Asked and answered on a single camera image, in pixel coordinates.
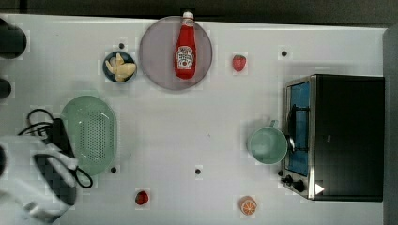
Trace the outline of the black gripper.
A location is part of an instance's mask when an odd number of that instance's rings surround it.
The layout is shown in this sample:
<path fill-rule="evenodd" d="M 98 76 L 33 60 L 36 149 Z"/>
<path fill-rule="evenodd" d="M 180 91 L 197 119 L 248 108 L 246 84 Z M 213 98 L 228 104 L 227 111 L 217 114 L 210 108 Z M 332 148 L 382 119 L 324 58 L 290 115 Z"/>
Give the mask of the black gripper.
<path fill-rule="evenodd" d="M 60 152 L 70 158 L 75 158 L 70 145 L 69 136 L 66 132 L 63 121 L 60 118 L 54 119 L 50 129 L 50 143 L 56 145 Z"/>

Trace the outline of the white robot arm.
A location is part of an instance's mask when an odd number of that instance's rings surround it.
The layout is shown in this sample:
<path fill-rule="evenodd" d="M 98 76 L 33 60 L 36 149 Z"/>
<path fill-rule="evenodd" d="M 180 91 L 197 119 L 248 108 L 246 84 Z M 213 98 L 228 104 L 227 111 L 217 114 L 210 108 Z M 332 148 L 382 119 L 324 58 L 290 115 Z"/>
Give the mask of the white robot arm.
<path fill-rule="evenodd" d="M 44 132 L 45 138 L 13 135 L 0 139 L 1 191 L 29 216 L 51 223 L 76 202 L 78 159 L 61 119 Z"/>

